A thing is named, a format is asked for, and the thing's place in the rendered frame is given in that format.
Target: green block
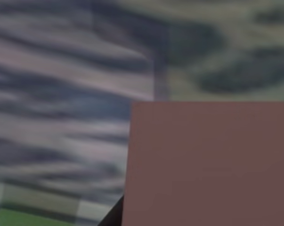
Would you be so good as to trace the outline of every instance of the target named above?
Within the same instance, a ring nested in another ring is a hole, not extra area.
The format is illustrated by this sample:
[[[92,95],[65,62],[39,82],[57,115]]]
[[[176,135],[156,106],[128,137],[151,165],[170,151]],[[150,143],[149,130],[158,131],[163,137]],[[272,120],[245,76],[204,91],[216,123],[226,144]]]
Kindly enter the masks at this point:
[[[73,226],[71,223],[0,209],[0,226]]]

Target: green object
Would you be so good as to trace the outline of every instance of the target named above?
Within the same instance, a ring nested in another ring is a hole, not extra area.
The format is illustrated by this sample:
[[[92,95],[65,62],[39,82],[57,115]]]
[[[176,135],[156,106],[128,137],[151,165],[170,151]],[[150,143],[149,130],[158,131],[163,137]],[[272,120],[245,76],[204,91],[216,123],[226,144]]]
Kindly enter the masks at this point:
[[[71,223],[0,209],[0,226],[73,226]]]

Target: green square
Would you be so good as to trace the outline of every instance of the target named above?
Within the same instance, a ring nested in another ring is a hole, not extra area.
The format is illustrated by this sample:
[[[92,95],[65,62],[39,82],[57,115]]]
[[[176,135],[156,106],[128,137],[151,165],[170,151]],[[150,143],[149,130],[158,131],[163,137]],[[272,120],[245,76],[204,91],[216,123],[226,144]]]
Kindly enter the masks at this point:
[[[71,223],[0,209],[0,226],[73,226]]]

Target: black object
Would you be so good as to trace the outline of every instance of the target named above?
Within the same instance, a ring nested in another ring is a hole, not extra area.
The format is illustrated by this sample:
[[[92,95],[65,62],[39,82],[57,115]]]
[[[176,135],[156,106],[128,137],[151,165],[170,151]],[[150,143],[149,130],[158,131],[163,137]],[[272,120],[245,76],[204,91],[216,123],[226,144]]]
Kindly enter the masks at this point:
[[[123,215],[123,199],[124,196],[122,196],[122,198],[108,212],[98,226],[121,226]]]

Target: striped surface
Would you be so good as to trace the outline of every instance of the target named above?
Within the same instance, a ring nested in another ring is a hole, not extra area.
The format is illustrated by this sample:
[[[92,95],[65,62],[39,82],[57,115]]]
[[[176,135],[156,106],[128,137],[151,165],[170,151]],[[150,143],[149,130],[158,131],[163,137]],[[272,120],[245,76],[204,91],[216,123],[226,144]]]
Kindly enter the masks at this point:
[[[123,193],[130,103],[154,80],[151,60],[93,34],[85,4],[0,0],[0,181],[81,195],[99,221]]]

